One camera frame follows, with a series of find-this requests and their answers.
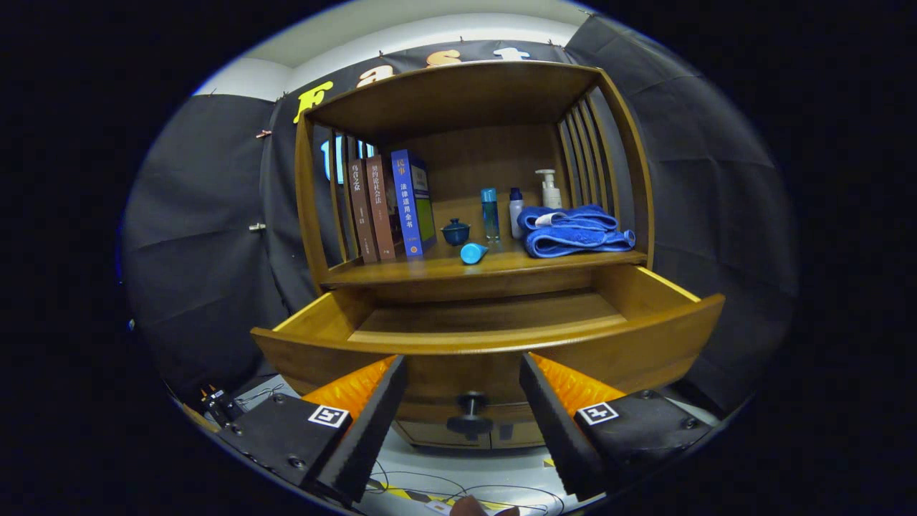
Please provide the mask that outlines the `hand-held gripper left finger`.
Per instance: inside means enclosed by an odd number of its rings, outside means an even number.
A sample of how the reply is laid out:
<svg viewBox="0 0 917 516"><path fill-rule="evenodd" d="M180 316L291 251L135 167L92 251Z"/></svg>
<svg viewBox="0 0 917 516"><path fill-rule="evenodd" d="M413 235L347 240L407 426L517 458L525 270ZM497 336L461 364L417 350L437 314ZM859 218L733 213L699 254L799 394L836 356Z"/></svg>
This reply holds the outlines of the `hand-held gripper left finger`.
<svg viewBox="0 0 917 516"><path fill-rule="evenodd" d="M255 466L312 495L343 506L363 499L381 445L407 385L404 357L391 355L324 386L327 395L305 401L277 394L216 432L223 444ZM330 394L344 384L363 388L345 404Z"/></svg>

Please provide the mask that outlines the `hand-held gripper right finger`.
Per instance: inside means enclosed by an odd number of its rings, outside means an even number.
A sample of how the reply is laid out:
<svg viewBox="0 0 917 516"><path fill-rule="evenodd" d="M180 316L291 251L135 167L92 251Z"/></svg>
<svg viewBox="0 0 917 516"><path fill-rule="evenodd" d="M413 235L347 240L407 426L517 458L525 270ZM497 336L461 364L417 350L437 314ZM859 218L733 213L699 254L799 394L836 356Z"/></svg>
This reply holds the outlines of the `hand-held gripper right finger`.
<svg viewBox="0 0 917 516"><path fill-rule="evenodd" d="M634 487L713 431L656 390L625 394L536 353L523 355L519 382L563 487L578 500Z"/></svg>

